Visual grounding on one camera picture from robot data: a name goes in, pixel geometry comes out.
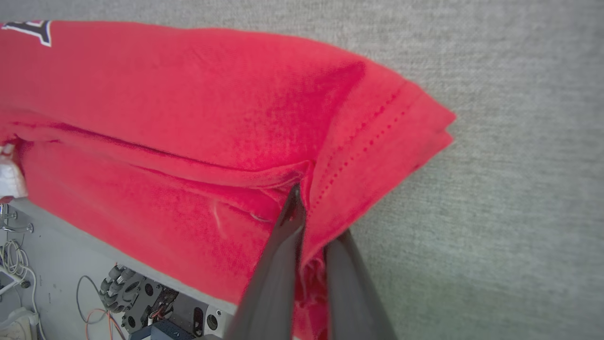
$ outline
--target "white cable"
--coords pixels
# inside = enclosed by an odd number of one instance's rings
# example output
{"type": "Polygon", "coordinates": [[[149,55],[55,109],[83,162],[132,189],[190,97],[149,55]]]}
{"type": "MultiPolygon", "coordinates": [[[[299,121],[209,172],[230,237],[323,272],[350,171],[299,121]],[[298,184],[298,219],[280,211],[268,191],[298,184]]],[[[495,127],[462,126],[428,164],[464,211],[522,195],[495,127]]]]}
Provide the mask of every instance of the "white cable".
{"type": "Polygon", "coordinates": [[[17,297],[19,298],[19,308],[23,307],[23,301],[21,301],[21,294],[19,294],[19,291],[17,290],[17,286],[13,286],[14,289],[14,293],[17,294],[17,297]]]}
{"type": "Polygon", "coordinates": [[[27,258],[27,253],[21,249],[19,243],[15,240],[9,240],[4,243],[4,247],[2,248],[2,252],[0,253],[0,258],[2,259],[2,266],[4,269],[21,278],[21,282],[25,281],[25,277],[29,272],[31,276],[34,277],[33,284],[34,289],[31,293],[31,303],[34,305],[34,313],[38,315],[38,326],[40,327],[40,335],[42,335],[42,340],[46,340],[46,336],[44,335],[44,331],[42,330],[42,320],[40,319],[40,313],[37,311],[36,306],[36,273],[34,273],[33,269],[29,267],[30,260],[27,258]],[[16,259],[13,259],[13,252],[11,252],[11,248],[14,248],[14,254],[16,259]]]}

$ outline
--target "gray carpet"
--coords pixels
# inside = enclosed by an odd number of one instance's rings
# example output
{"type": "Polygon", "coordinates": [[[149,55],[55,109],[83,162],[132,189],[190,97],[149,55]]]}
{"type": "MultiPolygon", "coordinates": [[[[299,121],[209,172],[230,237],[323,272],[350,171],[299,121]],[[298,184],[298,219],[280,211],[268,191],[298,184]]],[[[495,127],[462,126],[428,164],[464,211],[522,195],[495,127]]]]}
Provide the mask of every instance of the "gray carpet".
{"type": "Polygon", "coordinates": [[[20,19],[295,34],[398,71],[458,114],[353,227],[400,338],[604,338],[603,1],[0,2],[20,19]]]}

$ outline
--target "red t-shirt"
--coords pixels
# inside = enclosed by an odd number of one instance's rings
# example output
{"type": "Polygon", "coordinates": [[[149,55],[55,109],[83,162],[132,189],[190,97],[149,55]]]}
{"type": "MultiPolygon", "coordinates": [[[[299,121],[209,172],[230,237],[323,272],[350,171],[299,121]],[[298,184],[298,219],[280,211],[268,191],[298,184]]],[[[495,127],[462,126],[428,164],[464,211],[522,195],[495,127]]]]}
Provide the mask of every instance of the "red t-shirt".
{"type": "Polygon", "coordinates": [[[417,85],[308,39],[38,21],[0,46],[31,201],[202,292],[239,301],[301,182],[304,340],[326,334],[322,248],[451,142],[417,85]]]}

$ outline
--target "printed logo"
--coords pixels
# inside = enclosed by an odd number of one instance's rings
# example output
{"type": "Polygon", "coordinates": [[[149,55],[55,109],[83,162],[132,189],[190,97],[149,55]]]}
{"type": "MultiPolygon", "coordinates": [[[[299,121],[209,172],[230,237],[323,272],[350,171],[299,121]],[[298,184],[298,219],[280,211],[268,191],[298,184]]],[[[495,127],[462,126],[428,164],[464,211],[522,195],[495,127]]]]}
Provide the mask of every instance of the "printed logo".
{"type": "Polygon", "coordinates": [[[13,30],[40,39],[40,44],[50,47],[50,20],[7,22],[2,26],[3,30],[13,30]]]}

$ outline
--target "stitching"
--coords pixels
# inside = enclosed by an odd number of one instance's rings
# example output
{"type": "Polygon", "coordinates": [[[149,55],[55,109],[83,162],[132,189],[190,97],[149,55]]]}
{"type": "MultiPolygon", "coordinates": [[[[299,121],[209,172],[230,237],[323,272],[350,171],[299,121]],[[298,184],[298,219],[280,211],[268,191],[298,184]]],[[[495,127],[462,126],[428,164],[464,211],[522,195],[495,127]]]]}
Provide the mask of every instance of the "stitching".
{"type": "Polygon", "coordinates": [[[327,160],[327,165],[325,168],[325,171],[323,172],[323,174],[321,175],[321,178],[319,179],[319,182],[322,182],[325,179],[325,175],[327,174],[327,171],[329,170],[330,166],[331,166],[331,162],[333,159],[333,156],[336,154],[336,152],[338,151],[342,151],[344,149],[344,146],[351,144],[352,141],[359,135],[359,133],[361,133],[361,131],[365,128],[365,126],[367,125],[367,123],[369,123],[369,121],[375,119],[378,115],[382,114],[385,111],[385,106],[389,105],[391,102],[393,102],[395,99],[397,99],[400,95],[400,93],[403,91],[403,89],[406,87],[406,85],[409,82],[405,82],[403,85],[401,85],[399,87],[398,90],[396,90],[393,94],[390,95],[390,99],[386,100],[386,103],[382,106],[380,106],[380,109],[375,111],[369,118],[367,118],[366,120],[364,120],[361,124],[357,125],[354,134],[352,134],[351,136],[348,137],[348,140],[346,142],[344,142],[343,145],[340,145],[330,156],[329,159],[327,160]]]}
{"type": "MultiPolygon", "coordinates": [[[[376,118],[378,115],[380,115],[381,113],[383,113],[385,111],[385,106],[389,105],[392,101],[394,101],[402,92],[402,90],[405,88],[405,85],[407,85],[408,82],[406,82],[405,84],[403,84],[395,93],[393,93],[390,96],[390,99],[386,101],[385,105],[382,105],[380,107],[379,111],[376,111],[368,120],[364,121],[362,124],[360,124],[360,127],[357,127],[355,130],[355,133],[349,137],[349,140],[343,144],[342,146],[338,147],[338,149],[336,149],[336,151],[334,151],[332,153],[332,155],[329,157],[329,160],[327,161],[327,166],[325,171],[323,172],[321,179],[320,179],[320,183],[323,182],[323,180],[325,179],[327,173],[331,170],[331,161],[333,159],[333,156],[336,154],[336,152],[338,151],[342,151],[343,150],[343,146],[352,143],[352,141],[359,135],[359,133],[361,132],[361,130],[367,125],[367,123],[370,120],[373,120],[374,118],[376,118]]],[[[383,129],[380,133],[378,133],[374,138],[375,139],[379,139],[380,136],[384,135],[387,131],[389,131],[392,126],[397,123],[399,121],[399,117],[400,116],[404,116],[405,113],[413,106],[415,105],[415,103],[417,102],[417,100],[423,95],[422,92],[420,92],[417,97],[415,97],[412,101],[410,101],[409,105],[407,105],[406,108],[404,108],[400,114],[396,114],[394,119],[391,121],[390,124],[388,124],[386,126],[385,129],[383,129]]],[[[363,148],[362,152],[367,152],[367,150],[369,148],[371,148],[374,145],[374,141],[373,139],[369,140],[369,143],[363,148]]],[[[350,159],[347,162],[344,162],[341,164],[341,166],[338,168],[338,170],[333,174],[332,179],[329,180],[329,184],[327,184],[325,186],[325,188],[323,190],[321,190],[320,195],[318,196],[317,200],[311,204],[309,211],[307,212],[308,216],[312,215],[313,210],[316,209],[316,207],[321,203],[321,200],[323,199],[323,194],[325,194],[325,192],[330,188],[330,185],[333,184],[333,182],[336,180],[336,178],[338,178],[338,173],[342,172],[346,167],[348,167],[349,162],[354,162],[355,159],[357,159],[358,157],[361,156],[361,152],[357,152],[354,155],[350,156],[350,159]]]]}

